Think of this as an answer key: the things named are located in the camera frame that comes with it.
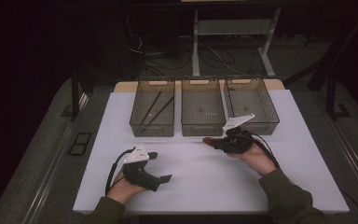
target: white tag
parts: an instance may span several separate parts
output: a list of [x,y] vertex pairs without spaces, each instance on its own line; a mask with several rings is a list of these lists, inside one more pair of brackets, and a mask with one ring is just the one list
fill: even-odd
[[133,152],[123,161],[123,163],[126,164],[126,163],[133,163],[137,161],[148,161],[148,160],[149,160],[149,155],[147,154],[144,144],[141,144],[133,150]]
[[236,118],[229,118],[226,125],[223,127],[223,131],[227,131],[233,128],[236,128],[240,125],[242,125],[244,122],[248,121],[249,119],[254,118],[255,115],[252,113],[250,115],[236,117]]

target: black vr controller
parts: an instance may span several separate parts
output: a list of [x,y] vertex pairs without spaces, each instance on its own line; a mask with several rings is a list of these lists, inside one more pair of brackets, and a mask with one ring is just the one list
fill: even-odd
[[274,155],[261,142],[255,140],[252,134],[247,130],[242,130],[241,127],[236,127],[226,131],[226,137],[216,141],[213,145],[215,149],[222,149],[225,153],[242,154],[246,152],[252,144],[258,145],[274,163],[276,168],[280,168],[279,163]]
[[[150,160],[157,157],[157,152],[148,153]],[[156,191],[160,184],[168,183],[172,175],[164,175],[160,178],[150,175],[146,172],[145,166],[147,161],[138,161],[123,165],[124,177],[134,185],[141,186],[145,189]]]

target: dark background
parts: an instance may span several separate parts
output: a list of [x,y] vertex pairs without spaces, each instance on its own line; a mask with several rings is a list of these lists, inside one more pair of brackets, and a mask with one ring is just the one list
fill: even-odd
[[[219,16],[225,13],[240,15],[223,10]],[[128,51],[129,32],[174,55],[177,36],[192,35],[191,15],[138,10],[129,29],[127,12],[67,12],[53,1],[0,1],[0,196],[64,81],[76,73],[84,91],[92,91],[133,79],[137,59]],[[275,34],[331,37],[347,31],[357,16],[353,7],[287,6]],[[335,74],[358,101],[358,35]]]

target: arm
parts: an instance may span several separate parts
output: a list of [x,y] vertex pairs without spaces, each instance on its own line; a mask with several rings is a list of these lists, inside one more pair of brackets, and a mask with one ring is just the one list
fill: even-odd
[[228,154],[245,161],[262,177],[259,183],[267,194],[268,212],[277,223],[328,223],[324,214],[312,206],[309,192],[291,183],[281,169],[276,169],[263,150],[253,144],[242,154]]
[[146,189],[133,185],[124,178],[120,171],[114,180],[112,188],[106,197],[102,197],[95,210],[89,215],[85,215],[81,224],[119,224],[124,214],[124,204],[135,194]]

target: floor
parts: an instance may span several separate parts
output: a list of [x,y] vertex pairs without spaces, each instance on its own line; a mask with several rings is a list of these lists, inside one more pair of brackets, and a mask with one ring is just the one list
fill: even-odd
[[[191,76],[191,39],[183,37],[181,54],[171,57],[156,49],[137,63],[139,76]],[[319,60],[329,43],[304,45],[305,38],[273,39],[268,56],[276,78],[285,80]],[[256,48],[261,36],[228,36],[200,40],[200,73],[206,75],[260,74],[266,72]],[[296,100],[311,135],[350,208],[349,213],[328,215],[331,223],[358,223],[358,174],[351,157],[358,158],[358,104],[345,87],[337,86],[337,103],[351,116],[332,121],[325,113],[325,88],[307,88],[311,74],[286,86]],[[83,215],[72,211],[76,193],[87,165],[112,86],[99,86],[82,98],[81,112],[71,121],[70,80],[63,83],[42,124],[29,145],[20,166],[0,201],[0,223],[78,223]],[[91,133],[83,156],[66,152],[77,133]],[[140,216],[139,223],[272,223],[268,216]]]

